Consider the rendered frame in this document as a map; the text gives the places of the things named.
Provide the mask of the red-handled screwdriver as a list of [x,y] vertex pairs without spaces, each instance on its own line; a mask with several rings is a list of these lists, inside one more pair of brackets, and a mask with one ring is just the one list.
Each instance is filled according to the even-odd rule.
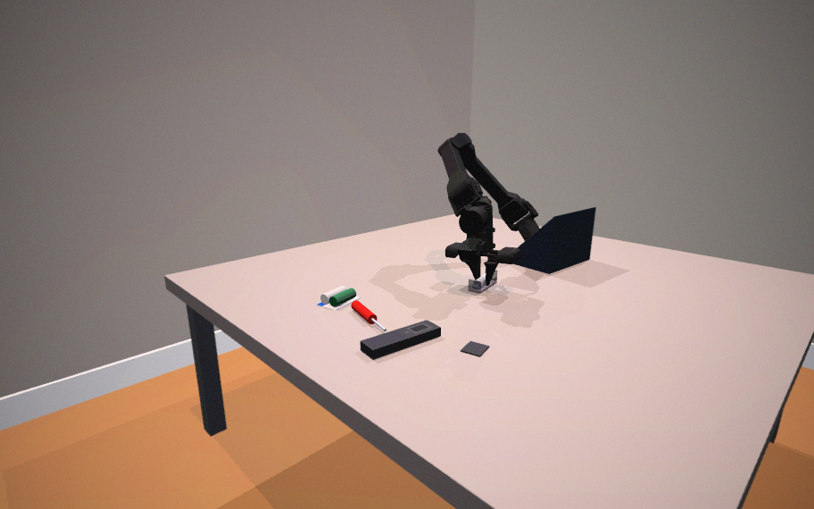
[[351,307],[369,324],[376,323],[383,331],[386,331],[386,328],[377,322],[377,316],[359,301],[353,301]]

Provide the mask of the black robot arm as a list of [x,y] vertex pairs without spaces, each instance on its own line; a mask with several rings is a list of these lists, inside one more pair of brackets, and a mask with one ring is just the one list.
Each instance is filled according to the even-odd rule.
[[[498,204],[499,214],[510,230],[518,230],[526,241],[540,229],[534,220],[538,216],[535,208],[524,198],[521,199],[517,194],[508,192],[501,185],[478,160],[475,147],[466,133],[458,133],[455,137],[448,138],[438,147],[437,152],[442,156],[449,178],[446,187],[448,199],[456,217],[461,216],[459,219],[461,230],[467,234],[466,240],[457,248],[460,260],[475,262],[479,256],[488,253],[485,234],[479,234],[479,238],[472,236],[483,228],[493,226],[492,202],[487,196],[482,195],[480,185]],[[465,168],[475,179],[468,175]]]

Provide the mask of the grey battery holder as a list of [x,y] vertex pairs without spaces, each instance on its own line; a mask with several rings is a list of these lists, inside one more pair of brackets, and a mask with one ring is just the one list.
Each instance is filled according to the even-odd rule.
[[484,292],[485,290],[487,290],[488,288],[492,287],[494,284],[496,284],[496,283],[497,283],[497,270],[495,270],[495,271],[494,271],[494,275],[493,275],[493,276],[494,276],[494,277],[493,277],[493,278],[492,278],[492,280],[490,281],[490,284],[489,284],[488,286],[487,286],[487,285],[485,285],[485,286],[484,286],[484,287],[482,287],[482,288],[481,288],[481,281],[479,281],[479,280],[471,280],[471,279],[469,279],[469,287],[468,287],[468,291],[470,291],[470,292],[474,292],[474,293],[478,293],[478,294],[481,294],[482,292]]

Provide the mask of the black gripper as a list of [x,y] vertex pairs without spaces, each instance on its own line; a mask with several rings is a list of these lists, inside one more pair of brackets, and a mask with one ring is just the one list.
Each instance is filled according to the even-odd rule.
[[[495,228],[493,226],[483,228],[479,233],[472,235],[474,238],[479,238],[479,234],[485,234],[486,241],[488,243],[488,253],[485,256],[487,257],[488,261],[484,262],[486,267],[486,285],[490,284],[490,281],[494,275],[494,271],[498,265],[498,263],[505,263],[505,264],[514,264],[519,259],[521,259],[521,252],[517,247],[505,247],[501,250],[494,250],[495,244],[493,239],[493,232],[495,232]],[[445,249],[445,257],[456,258],[458,253],[458,246],[461,243],[455,242],[449,245]],[[471,269],[471,272],[474,276],[474,279],[477,280],[481,277],[481,256],[479,256],[478,260],[475,262],[464,260]]]

